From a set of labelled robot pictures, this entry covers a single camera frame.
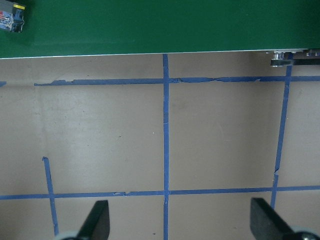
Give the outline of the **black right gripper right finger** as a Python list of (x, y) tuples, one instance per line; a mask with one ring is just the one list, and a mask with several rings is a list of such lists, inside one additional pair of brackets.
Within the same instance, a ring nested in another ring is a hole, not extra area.
[(295, 233), (263, 198), (250, 200), (249, 223), (256, 240), (284, 240)]

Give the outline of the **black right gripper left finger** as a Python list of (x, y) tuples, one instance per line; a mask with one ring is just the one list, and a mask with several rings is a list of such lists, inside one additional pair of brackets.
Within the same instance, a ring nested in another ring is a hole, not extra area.
[(110, 235), (108, 200), (98, 200), (93, 205), (76, 238), (79, 240), (107, 240)]

